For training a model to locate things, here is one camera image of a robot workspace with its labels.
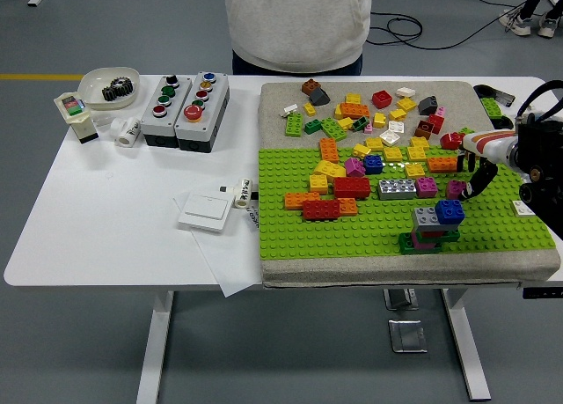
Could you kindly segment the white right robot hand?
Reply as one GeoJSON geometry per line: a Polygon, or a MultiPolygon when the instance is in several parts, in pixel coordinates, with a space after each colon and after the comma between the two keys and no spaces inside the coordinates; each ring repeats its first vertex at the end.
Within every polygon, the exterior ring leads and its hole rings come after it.
{"type": "Polygon", "coordinates": [[[466,183],[459,194],[460,201],[468,200],[482,193],[498,173],[498,164],[518,170],[515,151],[518,137],[514,130],[496,129],[476,132],[464,136],[460,150],[468,152],[471,158],[479,157],[479,169],[466,183]]]}

